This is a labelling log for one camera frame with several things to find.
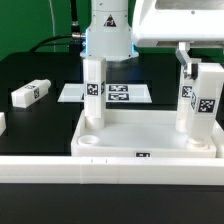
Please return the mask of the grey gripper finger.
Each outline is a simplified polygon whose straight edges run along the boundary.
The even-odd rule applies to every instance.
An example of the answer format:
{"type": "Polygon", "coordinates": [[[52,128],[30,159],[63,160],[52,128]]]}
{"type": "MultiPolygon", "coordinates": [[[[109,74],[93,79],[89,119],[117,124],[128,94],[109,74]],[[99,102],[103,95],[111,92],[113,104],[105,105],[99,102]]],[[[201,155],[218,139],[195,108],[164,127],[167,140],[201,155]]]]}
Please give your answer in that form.
{"type": "Polygon", "coordinates": [[[183,66],[184,78],[196,80],[198,77],[198,63],[194,62],[193,59],[188,55],[189,50],[189,42],[179,42],[175,55],[183,66]]]}

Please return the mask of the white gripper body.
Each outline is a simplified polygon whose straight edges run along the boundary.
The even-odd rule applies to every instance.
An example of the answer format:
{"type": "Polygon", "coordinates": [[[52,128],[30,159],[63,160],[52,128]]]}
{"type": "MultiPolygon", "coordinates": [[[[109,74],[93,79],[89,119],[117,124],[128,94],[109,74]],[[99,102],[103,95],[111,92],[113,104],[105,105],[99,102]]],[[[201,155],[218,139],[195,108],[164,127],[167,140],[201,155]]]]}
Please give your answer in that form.
{"type": "Polygon", "coordinates": [[[224,41],[224,0],[136,0],[132,41],[137,47],[224,41]]]}

